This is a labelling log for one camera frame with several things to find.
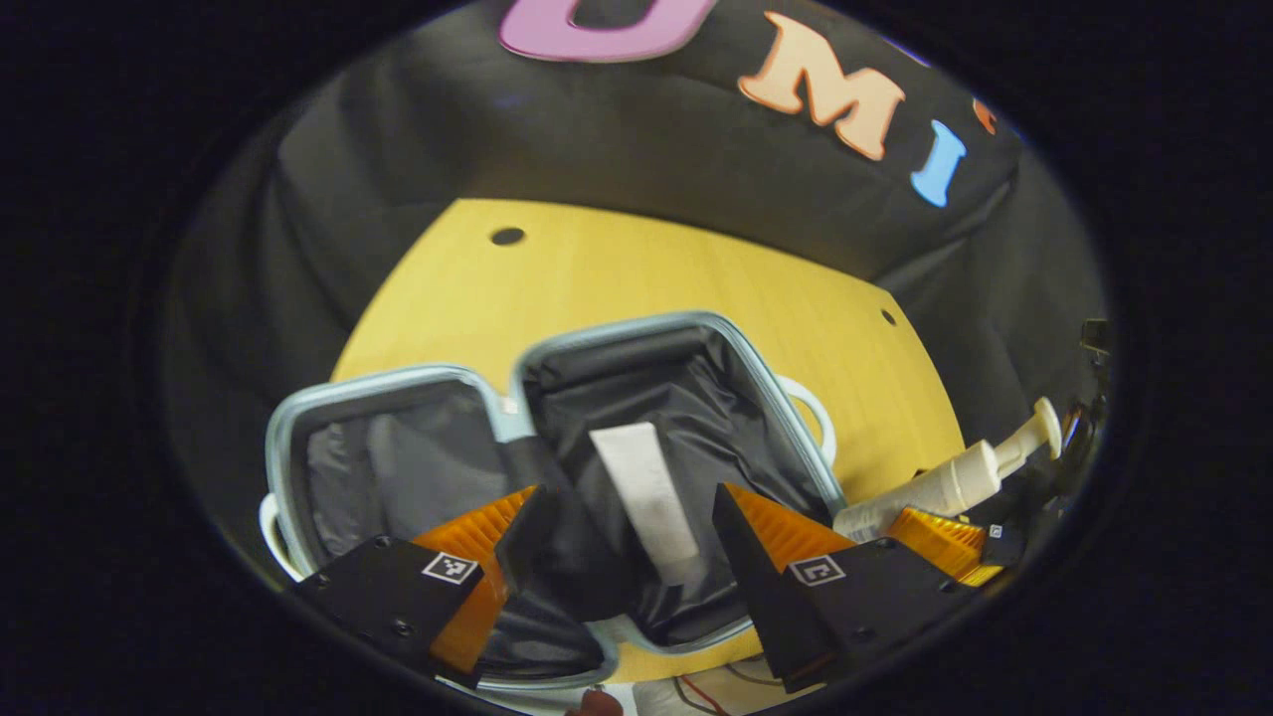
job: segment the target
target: cable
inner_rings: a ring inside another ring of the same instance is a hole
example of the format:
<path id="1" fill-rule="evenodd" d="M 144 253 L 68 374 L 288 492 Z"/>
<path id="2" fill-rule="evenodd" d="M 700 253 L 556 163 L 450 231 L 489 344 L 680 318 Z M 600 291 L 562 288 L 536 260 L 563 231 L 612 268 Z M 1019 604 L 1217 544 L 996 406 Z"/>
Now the cable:
<path id="1" fill-rule="evenodd" d="M 742 679 L 745 682 L 750 682 L 752 684 L 760 684 L 763 687 L 780 687 L 780 685 L 783 685 L 782 682 L 773 682 L 773 680 L 769 680 L 769 679 L 757 679 L 756 677 L 749 677 L 747 674 L 743 674 L 742 671 L 735 669 L 733 664 L 726 664 L 724 668 L 726 668 L 726 671 L 729 671 L 735 677 L 738 677 L 740 679 Z"/>
<path id="2" fill-rule="evenodd" d="M 728 712 L 727 712 L 727 711 L 726 711 L 724 708 L 721 708 L 721 705 L 719 705 L 719 703 L 717 703 L 714 698 L 712 698 L 710 696 L 708 696 L 708 694 L 703 693 L 703 689 L 700 689 L 699 687 L 694 685 L 694 682 L 691 682 L 689 677 L 680 677 L 680 679 L 681 679 L 682 682 L 685 682 L 685 685 L 687 685 L 687 687 L 690 687 L 691 689 L 694 689 L 694 693 L 696 693 L 696 694 L 701 696 L 701 697 L 703 697 L 703 701 L 707 701 L 708 703 L 710 703 L 710 705 L 712 705 L 712 708 L 715 708 L 715 710 L 717 710 L 717 713 L 718 713 L 719 716 L 729 716 L 729 713 L 728 713 Z"/>
<path id="3" fill-rule="evenodd" d="M 685 691 L 681 689 L 681 680 L 680 679 L 673 678 L 672 679 L 672 685 L 676 687 L 676 696 L 681 697 L 681 703 L 684 703 L 685 706 L 689 706 L 690 708 L 695 708 L 695 710 L 701 711 L 704 713 L 710 713 L 712 716 L 721 716 L 719 713 L 717 713 L 715 711 L 712 711 L 707 706 L 700 706 L 698 703 L 694 703 L 689 698 L 686 698 Z"/>

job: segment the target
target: red wire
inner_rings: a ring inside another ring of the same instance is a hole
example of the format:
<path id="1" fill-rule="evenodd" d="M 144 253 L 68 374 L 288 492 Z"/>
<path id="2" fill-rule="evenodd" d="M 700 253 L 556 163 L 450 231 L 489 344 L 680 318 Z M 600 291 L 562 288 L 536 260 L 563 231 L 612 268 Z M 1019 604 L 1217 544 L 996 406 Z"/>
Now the red wire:
<path id="1" fill-rule="evenodd" d="M 710 703 L 712 708 L 717 710 L 717 713 L 719 713 L 721 716 L 729 716 L 729 712 L 727 712 L 724 708 L 721 708 L 721 705 L 717 703 L 714 698 L 712 698 L 710 696 L 703 693 L 703 689 L 700 689 L 699 687 L 694 685 L 694 682 L 691 682 L 689 677 L 680 677 L 680 679 L 682 682 L 685 682 L 685 685 L 687 685 L 691 689 L 694 689 L 694 693 L 701 696 L 703 701 L 707 701 L 708 703 Z"/>

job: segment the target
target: white bag handle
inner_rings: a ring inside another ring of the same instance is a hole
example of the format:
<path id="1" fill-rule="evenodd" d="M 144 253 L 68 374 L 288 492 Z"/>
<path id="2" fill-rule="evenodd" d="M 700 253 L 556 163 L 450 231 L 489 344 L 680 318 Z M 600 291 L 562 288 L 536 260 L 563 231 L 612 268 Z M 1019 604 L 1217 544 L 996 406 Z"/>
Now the white bag handle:
<path id="1" fill-rule="evenodd" d="M 256 516 L 261 522 L 261 536 L 265 538 L 265 545 L 270 548 L 274 561 L 283 567 L 283 571 L 289 577 L 298 582 L 303 581 L 304 577 L 300 576 L 300 569 L 297 569 L 295 564 L 292 563 L 292 558 L 288 557 L 288 548 L 283 544 L 283 538 L 279 536 L 279 501 L 274 497 L 272 492 L 261 499 L 261 507 L 257 510 Z"/>
<path id="2" fill-rule="evenodd" d="M 787 392 L 794 400 L 799 400 L 808 406 L 810 412 L 817 419 L 817 427 L 822 432 L 822 459 L 826 460 L 826 466 L 830 468 L 835 464 L 835 426 L 831 424 L 831 414 L 826 412 L 822 406 L 822 401 L 817 399 L 807 387 L 799 385 L 798 382 L 788 378 L 787 376 L 777 376 L 778 385 L 782 386 L 783 391 Z"/>

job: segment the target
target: orange soft gripper pad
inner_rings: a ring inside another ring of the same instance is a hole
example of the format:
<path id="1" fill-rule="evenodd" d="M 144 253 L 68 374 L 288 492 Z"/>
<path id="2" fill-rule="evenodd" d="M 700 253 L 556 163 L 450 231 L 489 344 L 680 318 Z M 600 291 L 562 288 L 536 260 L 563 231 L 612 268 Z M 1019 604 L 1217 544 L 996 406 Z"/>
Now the orange soft gripper pad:
<path id="1" fill-rule="evenodd" d="M 857 544 L 773 499 L 735 484 L 726 483 L 724 487 L 779 572 L 792 562 L 840 552 Z"/>
<path id="2" fill-rule="evenodd" d="M 969 586 L 981 586 L 1003 569 L 981 564 L 985 530 L 976 525 L 906 507 L 885 534 Z"/>
<path id="3" fill-rule="evenodd" d="M 484 572 L 472 594 L 429 647 L 429 654 L 452 669 L 471 673 L 486 648 L 495 619 L 508 601 L 508 585 L 495 558 L 495 544 L 537 487 L 514 492 L 411 540 L 420 547 L 472 559 L 481 564 Z"/>

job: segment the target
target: yellow wooden tabletop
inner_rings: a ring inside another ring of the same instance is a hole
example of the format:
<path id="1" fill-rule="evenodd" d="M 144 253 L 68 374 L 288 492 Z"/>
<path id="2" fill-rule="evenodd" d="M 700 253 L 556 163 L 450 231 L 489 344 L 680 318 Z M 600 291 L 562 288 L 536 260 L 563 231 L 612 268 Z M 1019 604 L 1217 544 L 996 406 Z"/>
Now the yellow wooden tabletop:
<path id="1" fill-rule="evenodd" d="M 494 243 L 505 228 L 524 237 Z M 580 206 L 452 204 L 381 287 L 332 380 L 446 362 L 507 392 L 517 358 L 540 340 L 675 311 L 727 316 L 777 373 L 822 401 L 850 503 L 964 448 L 937 371 L 887 292 L 752 242 Z M 755 629 L 675 657 L 624 643 L 610 682 L 694 673 L 759 651 Z"/>

